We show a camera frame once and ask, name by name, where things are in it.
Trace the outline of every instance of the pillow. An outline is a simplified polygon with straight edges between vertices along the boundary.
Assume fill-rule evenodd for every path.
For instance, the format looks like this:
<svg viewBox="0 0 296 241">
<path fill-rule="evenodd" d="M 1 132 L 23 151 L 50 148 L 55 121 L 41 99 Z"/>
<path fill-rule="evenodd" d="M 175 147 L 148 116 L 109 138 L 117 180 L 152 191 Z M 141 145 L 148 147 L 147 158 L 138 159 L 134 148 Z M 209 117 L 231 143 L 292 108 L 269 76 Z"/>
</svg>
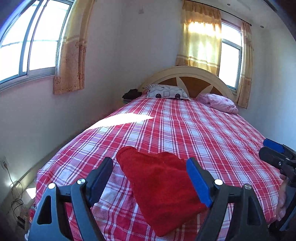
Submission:
<svg viewBox="0 0 296 241">
<path fill-rule="evenodd" d="M 171 85 L 155 85 L 151 87 L 147 93 L 147 98 L 175 98 L 191 101 L 183 89 Z"/>
<path fill-rule="evenodd" d="M 238 114 L 236 105 L 228 98 L 216 94 L 199 94 L 196 100 L 204 103 L 206 106 L 212 107 L 216 110 L 229 113 Z"/>
<path fill-rule="evenodd" d="M 150 90 L 152 87 L 157 86 L 156 84 L 146 85 L 143 87 L 145 90 Z"/>
</svg>

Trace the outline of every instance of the power cord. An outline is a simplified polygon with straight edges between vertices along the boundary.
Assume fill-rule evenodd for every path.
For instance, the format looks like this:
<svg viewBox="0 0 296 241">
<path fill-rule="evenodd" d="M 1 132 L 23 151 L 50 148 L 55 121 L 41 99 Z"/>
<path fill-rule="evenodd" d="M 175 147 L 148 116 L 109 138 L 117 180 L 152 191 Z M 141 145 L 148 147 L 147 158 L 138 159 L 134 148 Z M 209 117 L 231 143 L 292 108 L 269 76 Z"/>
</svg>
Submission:
<svg viewBox="0 0 296 241">
<path fill-rule="evenodd" d="M 9 173 L 9 170 L 8 170 L 8 167 L 7 167 L 7 164 L 6 163 L 4 163 L 4 167 L 6 168 L 6 170 L 8 171 L 8 175 L 9 175 L 9 178 L 10 178 L 10 180 L 11 180 L 11 182 L 12 182 L 12 188 L 11 188 L 11 194 L 12 194 L 12 197 L 14 198 L 14 201 L 12 201 L 11 202 L 11 209 L 13 209 L 13 205 L 15 204 L 15 203 L 17 203 L 18 204 L 18 206 L 16 206 L 14 209 L 13 209 L 13 217 L 14 217 L 14 219 L 15 218 L 17 218 L 17 215 L 15 214 L 15 210 L 18 208 L 18 207 L 20 207 L 20 206 L 22 206 L 23 204 L 24 204 L 24 202 L 23 202 L 23 200 L 22 200 L 22 194 L 20 194 L 20 192 L 18 191 L 18 189 L 16 188 L 16 184 L 17 183 L 19 183 L 20 185 L 21 185 L 21 187 L 22 187 L 22 184 L 19 182 L 19 181 L 15 181 L 15 182 L 13 182 L 12 181 L 12 179 L 11 179 L 11 176 L 10 176 L 10 173 Z M 18 194 L 19 194 L 19 196 L 20 196 L 20 198 L 15 198 L 15 196 L 13 195 L 13 187 L 17 190 L 17 192 L 18 192 Z"/>
</svg>

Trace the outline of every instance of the patterned curtain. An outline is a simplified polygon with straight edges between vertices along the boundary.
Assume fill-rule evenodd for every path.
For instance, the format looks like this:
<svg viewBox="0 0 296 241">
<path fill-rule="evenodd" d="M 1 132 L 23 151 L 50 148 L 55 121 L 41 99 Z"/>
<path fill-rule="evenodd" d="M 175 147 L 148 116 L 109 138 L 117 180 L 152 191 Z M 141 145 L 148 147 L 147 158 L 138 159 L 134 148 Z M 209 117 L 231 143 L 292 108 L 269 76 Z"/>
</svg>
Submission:
<svg viewBox="0 0 296 241">
<path fill-rule="evenodd" d="M 242 67 L 237 91 L 237 105 L 247 109 L 252 84 L 252 34 L 250 25 L 242 21 Z"/>
<path fill-rule="evenodd" d="M 221 59 L 221 15 L 218 9 L 184 1 L 183 32 L 176 66 L 193 66 L 219 75 Z"/>
<path fill-rule="evenodd" d="M 84 89 L 87 32 L 95 0 L 75 0 L 59 49 L 54 94 Z"/>
</svg>

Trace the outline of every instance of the pink pillow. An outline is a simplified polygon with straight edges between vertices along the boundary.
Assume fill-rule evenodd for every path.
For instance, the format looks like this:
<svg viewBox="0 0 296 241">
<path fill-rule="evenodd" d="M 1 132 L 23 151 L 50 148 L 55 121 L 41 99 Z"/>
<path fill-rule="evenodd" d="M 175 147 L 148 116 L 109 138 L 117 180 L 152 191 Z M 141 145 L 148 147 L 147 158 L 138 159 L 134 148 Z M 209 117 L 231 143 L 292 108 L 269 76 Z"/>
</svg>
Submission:
<svg viewBox="0 0 296 241">
<path fill-rule="evenodd" d="M 196 100 L 204 103 L 206 106 L 212 107 L 216 110 L 229 113 L 238 114 L 236 105 L 228 98 L 216 94 L 199 94 Z"/>
</svg>

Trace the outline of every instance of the human hand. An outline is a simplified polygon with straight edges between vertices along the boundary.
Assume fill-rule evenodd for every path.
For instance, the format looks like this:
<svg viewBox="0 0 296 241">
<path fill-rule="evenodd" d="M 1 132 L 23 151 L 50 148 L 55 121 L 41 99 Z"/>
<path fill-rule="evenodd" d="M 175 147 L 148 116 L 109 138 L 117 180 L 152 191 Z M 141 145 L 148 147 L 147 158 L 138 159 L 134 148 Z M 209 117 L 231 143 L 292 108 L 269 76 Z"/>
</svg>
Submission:
<svg viewBox="0 0 296 241">
<path fill-rule="evenodd" d="M 279 199 L 278 199 L 278 204 L 276 206 L 276 218 L 278 221 L 280 221 L 286 214 L 286 207 L 285 202 L 286 202 L 286 187 L 287 187 L 287 177 L 285 175 L 280 174 L 280 179 L 284 180 L 281 184 L 281 187 L 279 189 Z"/>
</svg>

